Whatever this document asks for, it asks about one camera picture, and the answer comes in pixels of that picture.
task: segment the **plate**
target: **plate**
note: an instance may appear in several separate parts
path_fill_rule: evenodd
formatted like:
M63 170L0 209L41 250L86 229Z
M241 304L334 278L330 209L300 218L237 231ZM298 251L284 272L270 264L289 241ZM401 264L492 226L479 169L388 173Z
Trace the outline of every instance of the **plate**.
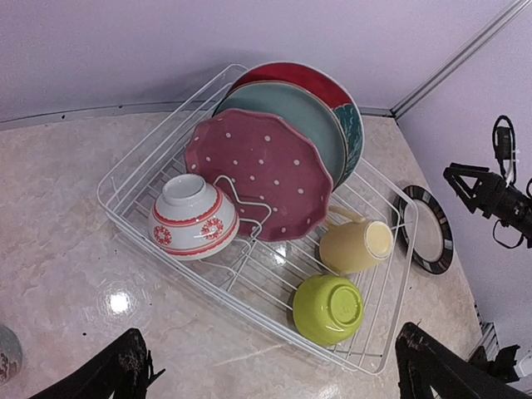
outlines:
M362 158L364 127L362 117L349 92L327 74L295 62L271 62L244 73L229 89L229 93L253 81L285 81L311 92L335 113L347 138L347 168L340 179L343 183Z
M230 108L281 116L318 148L334 187L347 167L347 142L333 112L315 95L288 83L259 81L230 93L214 112Z
M278 116L231 109L196 126L185 152L190 173L214 183L227 175L242 201L268 204L259 238L300 239L327 216L333 181L313 143ZM229 184L219 186L235 202ZM263 220L263 206L236 204L241 221ZM250 235L254 224L241 223Z
M412 259L431 274L442 274L451 266L454 244L451 227L446 214L438 204L438 201L422 187L409 185L403 192L414 200L418 208L418 222L416 242ZM413 231L410 225L405 225L409 220L412 209L406 201L397 197L396 207L401 216L399 239L407 248Z

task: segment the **yellow cup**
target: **yellow cup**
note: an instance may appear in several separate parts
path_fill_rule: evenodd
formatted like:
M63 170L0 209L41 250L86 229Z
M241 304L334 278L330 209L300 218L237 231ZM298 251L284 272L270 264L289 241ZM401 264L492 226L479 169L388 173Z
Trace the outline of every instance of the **yellow cup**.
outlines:
M325 221L328 232L319 244L319 254L329 268L339 274L357 273L390 256L393 235L387 224L337 206L330 206L329 212L351 220L340 225Z

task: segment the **metal trim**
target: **metal trim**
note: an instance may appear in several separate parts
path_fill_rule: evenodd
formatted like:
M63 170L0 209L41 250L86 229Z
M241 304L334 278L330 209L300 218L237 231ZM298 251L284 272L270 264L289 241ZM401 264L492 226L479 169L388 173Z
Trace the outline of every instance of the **metal trim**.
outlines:
M515 17L521 14L531 3L532 0L516 0L489 21L468 42L455 52L455 54L452 55L443 66L392 108L392 114L395 118L399 119L404 116L410 109L432 93L432 91L449 77L452 72L473 56L473 54L478 52L489 40L499 33L503 27L508 25Z
M393 118L392 110L385 108L371 108L369 106L359 106L358 110L364 116L383 116L385 118Z
M23 118L12 119L9 121L0 121L0 131L9 131L11 129L19 129L22 127L45 125L46 123L57 123L64 121L74 121L87 118L97 118L100 116L121 116L129 114L145 114L156 112L173 112L184 101L177 102L154 102L150 104L131 104L128 106L104 106L99 108L87 108L85 110L53 112L50 114L27 116ZM189 108L194 110L198 106L198 102L204 104L202 101L193 101ZM385 116L393 117L390 110L383 108L371 108L361 106L360 113L364 116Z
M495 360L497 354L500 351L499 339L497 338L497 331L495 330L495 325L490 323L481 324L482 337L480 341L475 345L475 348L471 351L467 359L471 359L473 353L475 353L478 347L484 347L486 357L489 361Z

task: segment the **marble countertop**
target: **marble countertop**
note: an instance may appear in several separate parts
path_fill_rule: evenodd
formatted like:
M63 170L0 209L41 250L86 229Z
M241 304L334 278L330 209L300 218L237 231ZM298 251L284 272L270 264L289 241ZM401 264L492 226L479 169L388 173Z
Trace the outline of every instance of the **marble countertop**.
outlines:
M19 336L25 362L0 387L2 396L41 391L137 327L155 369L167 369L149 398L399 397L394 353L376 377L316 360L209 301L123 240L97 203L96 185L164 117L0 133L0 323ZM364 126L366 159L399 187L427 187L394 120L364 117ZM462 357L474 348L480 328L456 255L441 276L412 266L399 327L408 321Z

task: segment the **plate rim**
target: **plate rim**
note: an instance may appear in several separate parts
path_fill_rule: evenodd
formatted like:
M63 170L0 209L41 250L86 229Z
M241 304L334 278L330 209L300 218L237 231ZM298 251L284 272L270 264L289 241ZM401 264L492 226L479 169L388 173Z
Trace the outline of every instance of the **plate rim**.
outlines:
M438 259L432 261L426 260L422 256L420 256L415 249L412 249L412 260L430 274L439 275L445 273L451 266L455 252L455 243L452 238L451 225L449 224L449 219L447 218L445 211L443 210L437 199L427 189L424 189L419 185L408 185L402 191L413 200L421 201L429 208L429 210L436 217L436 220L438 220L438 226L441 231L442 250ZM406 227L404 225L404 214L407 203L400 195L398 195L396 197L395 206L399 211L399 221L401 224L403 224L403 226L399 228L399 239L405 247L408 247L410 239L408 238L408 234L406 233ZM438 219L438 216L436 215L436 212L438 211L441 212L443 218ZM394 220L397 222L396 212L393 212L393 217ZM445 246L446 240L451 242L451 247L449 249Z

